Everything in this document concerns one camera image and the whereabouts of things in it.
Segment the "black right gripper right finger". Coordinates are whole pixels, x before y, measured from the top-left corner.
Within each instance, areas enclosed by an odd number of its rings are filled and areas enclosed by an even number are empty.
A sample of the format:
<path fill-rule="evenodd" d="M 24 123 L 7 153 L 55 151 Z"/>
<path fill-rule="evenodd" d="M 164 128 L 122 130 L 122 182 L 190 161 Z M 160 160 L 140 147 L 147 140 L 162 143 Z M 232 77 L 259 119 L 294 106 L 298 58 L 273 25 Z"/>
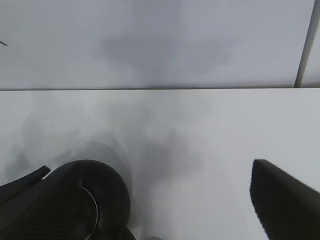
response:
<path fill-rule="evenodd" d="M 249 188 L 270 240 L 318 240 L 320 193 L 264 159 L 253 161 Z"/>

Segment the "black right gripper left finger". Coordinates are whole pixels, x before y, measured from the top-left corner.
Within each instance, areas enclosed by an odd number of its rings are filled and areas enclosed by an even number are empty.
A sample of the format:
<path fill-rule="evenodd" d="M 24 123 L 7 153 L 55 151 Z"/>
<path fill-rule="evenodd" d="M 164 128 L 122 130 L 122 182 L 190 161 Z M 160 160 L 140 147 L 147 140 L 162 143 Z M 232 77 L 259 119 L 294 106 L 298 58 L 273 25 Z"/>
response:
<path fill-rule="evenodd" d="M 53 172 L 43 166 L 0 187 L 2 240 L 85 240 L 96 222 L 78 165 Z"/>

